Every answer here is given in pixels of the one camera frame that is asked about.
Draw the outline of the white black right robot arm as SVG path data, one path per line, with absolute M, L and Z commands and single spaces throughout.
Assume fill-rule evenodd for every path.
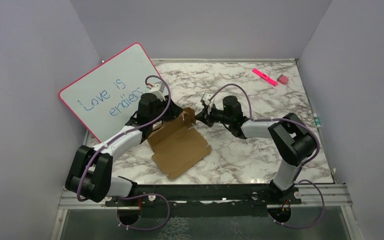
M 272 139 L 281 162 L 277 173 L 269 183 L 269 199 L 280 204 L 286 200 L 294 187 L 304 161 L 309 160 L 320 148 L 317 137 L 294 113 L 283 118 L 263 121 L 253 120 L 243 114 L 242 105 L 236 96 L 228 95 L 222 100 L 222 109 L 217 109 L 212 95 L 205 93 L 200 102 L 203 105 L 195 119 L 208 127 L 222 124 L 239 139 Z

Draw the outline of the brown cardboard box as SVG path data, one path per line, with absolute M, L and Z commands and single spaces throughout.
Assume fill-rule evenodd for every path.
M 147 139 L 152 160 L 169 180 L 175 180 L 209 155 L 212 147 L 195 129 L 195 111 L 186 107 L 174 120 L 164 122 Z

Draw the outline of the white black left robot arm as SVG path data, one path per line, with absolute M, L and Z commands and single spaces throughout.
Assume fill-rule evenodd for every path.
M 170 95 L 159 99 L 154 93 L 143 94 L 121 131 L 93 147 L 81 145 L 76 150 L 64 187 L 80 202 L 98 203 L 115 194 L 124 205 L 132 205 L 137 200 L 136 182 L 113 177 L 114 160 L 143 143 L 153 132 L 154 123 L 175 120 L 182 112 Z

